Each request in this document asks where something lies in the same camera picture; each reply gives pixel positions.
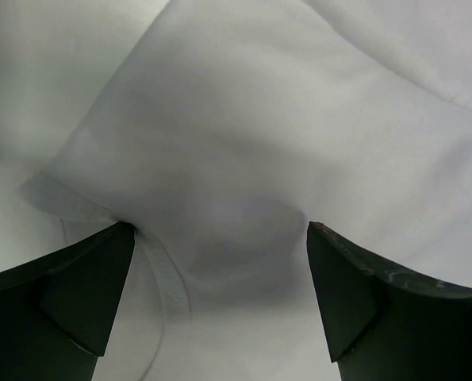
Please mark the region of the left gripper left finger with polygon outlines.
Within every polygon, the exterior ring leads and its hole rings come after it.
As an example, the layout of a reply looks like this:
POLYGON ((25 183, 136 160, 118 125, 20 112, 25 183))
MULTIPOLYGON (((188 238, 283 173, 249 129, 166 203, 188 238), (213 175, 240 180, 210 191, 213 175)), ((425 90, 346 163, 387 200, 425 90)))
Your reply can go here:
POLYGON ((0 381, 82 381, 104 356, 135 245, 118 222, 0 272, 0 381))

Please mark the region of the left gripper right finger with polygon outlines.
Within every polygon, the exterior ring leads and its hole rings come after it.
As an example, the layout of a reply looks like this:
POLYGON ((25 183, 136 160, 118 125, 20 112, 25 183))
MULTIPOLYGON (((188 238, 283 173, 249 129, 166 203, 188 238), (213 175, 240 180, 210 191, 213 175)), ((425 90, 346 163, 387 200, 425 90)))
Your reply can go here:
POLYGON ((307 253, 342 379, 472 381, 472 288, 413 271, 318 222, 309 224, 307 253))

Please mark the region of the white t-shirt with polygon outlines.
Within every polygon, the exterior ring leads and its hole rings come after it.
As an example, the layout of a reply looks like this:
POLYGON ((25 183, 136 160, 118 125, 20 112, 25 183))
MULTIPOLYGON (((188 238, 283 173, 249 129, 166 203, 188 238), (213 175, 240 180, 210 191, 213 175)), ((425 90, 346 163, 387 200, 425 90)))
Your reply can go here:
POLYGON ((472 1, 0 1, 0 271, 118 220, 96 380, 337 380, 310 221, 472 288, 472 1))

